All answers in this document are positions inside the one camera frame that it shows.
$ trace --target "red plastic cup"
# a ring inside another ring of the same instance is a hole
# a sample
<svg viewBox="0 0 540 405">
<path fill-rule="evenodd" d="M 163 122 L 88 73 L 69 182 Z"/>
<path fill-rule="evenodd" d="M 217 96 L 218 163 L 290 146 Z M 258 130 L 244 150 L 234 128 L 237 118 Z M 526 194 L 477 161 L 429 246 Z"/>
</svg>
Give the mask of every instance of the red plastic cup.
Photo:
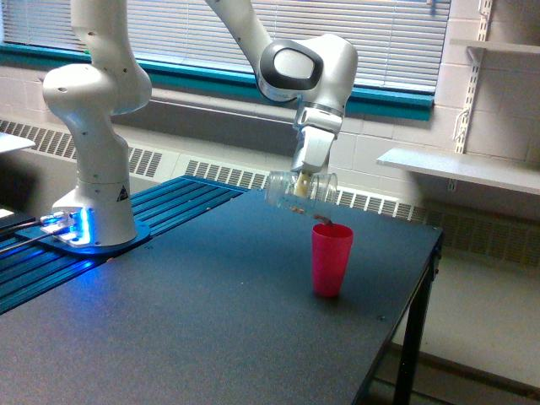
<svg viewBox="0 0 540 405">
<path fill-rule="evenodd" d="M 353 230 L 339 224 L 317 224 L 311 232 L 313 290 L 323 297 L 339 295 L 353 245 Z"/>
</svg>

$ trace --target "table leg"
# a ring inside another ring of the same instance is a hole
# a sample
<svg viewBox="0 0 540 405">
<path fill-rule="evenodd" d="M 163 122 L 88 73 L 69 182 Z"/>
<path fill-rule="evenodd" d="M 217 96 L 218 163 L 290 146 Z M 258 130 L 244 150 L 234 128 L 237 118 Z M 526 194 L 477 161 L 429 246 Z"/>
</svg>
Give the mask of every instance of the table leg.
<svg viewBox="0 0 540 405">
<path fill-rule="evenodd" d="M 403 340 L 402 358 L 397 373 L 394 405 L 408 405 L 413 391 L 414 373 L 419 359 L 420 343 L 428 311 L 429 292 L 435 275 L 436 259 L 433 257 L 408 312 L 407 329 Z"/>
</svg>

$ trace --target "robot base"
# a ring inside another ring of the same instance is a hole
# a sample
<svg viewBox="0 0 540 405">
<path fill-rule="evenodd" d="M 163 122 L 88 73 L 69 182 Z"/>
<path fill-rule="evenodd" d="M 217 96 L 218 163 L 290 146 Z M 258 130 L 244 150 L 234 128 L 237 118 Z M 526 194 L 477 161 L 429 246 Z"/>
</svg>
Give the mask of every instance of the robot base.
<svg viewBox="0 0 540 405">
<path fill-rule="evenodd" d="M 130 251 L 134 247 L 142 245 L 144 242 L 150 239 L 150 227 L 144 222 L 135 221 L 135 229 L 137 236 L 126 243 L 114 246 L 87 246 L 87 247 L 73 247 L 67 243 L 62 243 L 55 237 L 49 237 L 44 240 L 38 240 L 36 243 L 50 246 L 53 249 L 59 251 L 65 251 L 71 255 L 83 256 L 83 257 L 116 257 L 126 251 Z M 42 236 L 43 232 L 39 226 L 21 230 L 16 233 L 17 236 L 21 236 L 25 239 L 33 239 L 38 236 Z"/>
</svg>

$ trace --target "warning label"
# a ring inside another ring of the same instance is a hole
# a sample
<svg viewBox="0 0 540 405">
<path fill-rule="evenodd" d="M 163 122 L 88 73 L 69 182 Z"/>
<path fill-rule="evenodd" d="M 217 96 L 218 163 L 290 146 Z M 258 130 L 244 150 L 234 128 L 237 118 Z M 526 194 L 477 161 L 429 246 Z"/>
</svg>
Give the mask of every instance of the warning label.
<svg viewBox="0 0 540 405">
<path fill-rule="evenodd" d="M 129 198 L 129 194 L 127 194 L 126 186 L 122 186 L 120 190 L 120 194 L 118 194 L 118 198 L 116 199 L 116 202 L 119 203 L 120 201 L 127 200 Z"/>
</svg>

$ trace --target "white shelf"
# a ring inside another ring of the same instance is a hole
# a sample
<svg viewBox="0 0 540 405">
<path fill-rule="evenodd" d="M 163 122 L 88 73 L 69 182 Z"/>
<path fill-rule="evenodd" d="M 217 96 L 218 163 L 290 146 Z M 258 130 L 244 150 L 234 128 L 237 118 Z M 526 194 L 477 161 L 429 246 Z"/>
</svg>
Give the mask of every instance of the white shelf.
<svg viewBox="0 0 540 405">
<path fill-rule="evenodd" d="M 540 195 L 540 167 L 429 148 L 394 148 L 377 163 L 425 175 Z"/>
<path fill-rule="evenodd" d="M 540 46 L 533 45 L 507 44 L 503 42 L 490 42 L 488 40 L 451 40 L 450 43 L 451 45 L 468 46 L 487 51 L 540 55 Z"/>
<path fill-rule="evenodd" d="M 14 150 L 31 148 L 35 145 L 29 139 L 15 137 L 7 133 L 0 132 L 0 154 L 12 152 Z"/>
</svg>

